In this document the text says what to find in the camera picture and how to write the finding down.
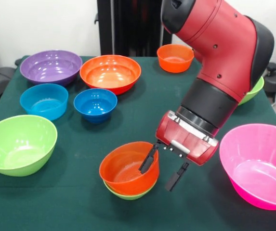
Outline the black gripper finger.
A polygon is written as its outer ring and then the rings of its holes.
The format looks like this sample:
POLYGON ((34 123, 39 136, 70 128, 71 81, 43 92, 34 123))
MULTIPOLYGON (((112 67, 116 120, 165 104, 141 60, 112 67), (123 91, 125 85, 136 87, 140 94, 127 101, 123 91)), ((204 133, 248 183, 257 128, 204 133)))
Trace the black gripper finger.
POLYGON ((186 172, 188 166, 189 166, 189 163, 183 163, 182 166, 180 167, 180 169, 170 177, 170 179, 167 181, 167 183, 165 185, 165 189, 167 191, 171 192, 174 189, 174 187, 176 186, 178 181, 181 179, 183 174, 186 172))
POLYGON ((141 172, 141 174, 144 174, 149 170, 150 166, 154 161, 155 152, 158 150, 158 148, 159 148, 159 143, 155 143, 153 147, 150 149, 146 158, 144 159, 141 166, 139 167, 139 171, 141 172))

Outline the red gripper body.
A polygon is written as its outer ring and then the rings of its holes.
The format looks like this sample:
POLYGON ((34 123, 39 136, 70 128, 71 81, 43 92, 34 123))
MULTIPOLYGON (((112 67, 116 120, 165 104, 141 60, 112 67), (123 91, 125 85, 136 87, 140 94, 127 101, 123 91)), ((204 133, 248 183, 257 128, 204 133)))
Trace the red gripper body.
POLYGON ((192 125, 174 112, 167 112, 156 130, 156 138, 178 155, 201 166, 216 152, 219 142, 192 125))

